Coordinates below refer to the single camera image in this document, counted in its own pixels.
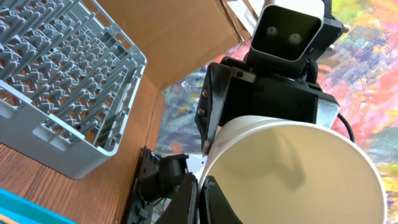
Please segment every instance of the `wooden surface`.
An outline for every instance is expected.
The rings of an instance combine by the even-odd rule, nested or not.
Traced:
[[[0,144],[0,188],[77,223],[120,223],[140,148],[156,144],[163,102],[143,77],[118,153],[81,180]]]

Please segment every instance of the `white plastic bucket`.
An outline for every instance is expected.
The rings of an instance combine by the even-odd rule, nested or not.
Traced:
[[[320,126],[243,116],[218,133],[200,179],[215,177],[243,223],[382,224],[386,198],[370,158]]]

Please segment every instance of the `teal tray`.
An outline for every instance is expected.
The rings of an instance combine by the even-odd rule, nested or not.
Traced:
[[[0,189],[0,224],[3,223],[69,224],[75,222],[6,190]]]

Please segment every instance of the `white paper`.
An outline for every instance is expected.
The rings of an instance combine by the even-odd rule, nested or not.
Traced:
[[[238,19],[241,21],[244,28],[246,28],[246,30],[253,36],[257,20],[251,14],[250,10],[245,5],[243,0],[229,1],[227,3],[231,7],[232,11],[236,14]]]
[[[264,0],[249,0],[251,7],[258,17],[260,17],[262,7],[264,5]]]

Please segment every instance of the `dish rack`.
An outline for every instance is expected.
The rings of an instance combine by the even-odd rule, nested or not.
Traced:
[[[0,142],[74,179],[118,151],[147,63],[89,3],[0,1]]]

